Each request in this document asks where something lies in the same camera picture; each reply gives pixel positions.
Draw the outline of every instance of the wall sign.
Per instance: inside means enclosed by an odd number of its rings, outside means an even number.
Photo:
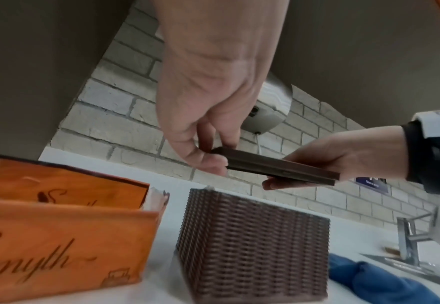
[[[368,188],[371,188],[375,191],[388,194],[389,193],[389,187],[386,183],[387,180],[383,178],[372,178],[372,177],[357,177],[355,179],[355,182],[362,186],[366,186]]]

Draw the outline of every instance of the orange wooden box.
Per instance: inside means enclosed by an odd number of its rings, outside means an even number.
[[[66,166],[0,159],[0,302],[136,283],[169,195]]]

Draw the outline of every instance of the blue cloth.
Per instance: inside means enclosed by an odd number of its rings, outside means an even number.
[[[400,278],[366,262],[330,254],[330,279],[372,304],[440,304],[440,298],[417,281]]]

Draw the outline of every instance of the black sleeve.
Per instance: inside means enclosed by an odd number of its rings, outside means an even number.
[[[419,121],[402,127],[408,145],[407,180],[423,184],[428,193],[440,194],[440,138],[424,138]]]

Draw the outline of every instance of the white table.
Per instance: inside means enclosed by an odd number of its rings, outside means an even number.
[[[60,163],[91,171],[147,182],[157,189],[169,192],[171,197],[170,204],[168,205],[166,213],[163,217],[157,238],[150,254],[150,259],[144,273],[144,280],[141,284],[42,298],[30,300],[28,302],[36,304],[183,303],[183,301],[181,301],[178,297],[173,296],[169,292],[169,272],[188,200],[189,191],[191,188],[203,188],[204,185],[159,175],[121,164],[114,164],[98,159],[80,156],[53,148],[46,148],[40,159],[42,161]],[[366,260],[379,267],[385,268],[396,275],[418,280],[429,287],[440,297],[440,285],[427,280],[419,279],[405,272],[396,270],[372,260],[368,260],[361,255],[361,253],[385,255],[383,246],[386,244],[398,243],[398,236],[395,232],[390,232],[381,228],[360,224],[333,216],[327,216],[312,211],[306,211],[303,209],[299,210],[331,219],[330,251],[332,253],[348,257],[355,261]],[[420,245],[423,260],[440,264],[440,246],[438,244],[434,242],[426,242]],[[365,303],[363,300],[360,300],[353,295],[349,290],[333,281],[329,282],[328,288],[329,298],[323,303]]]

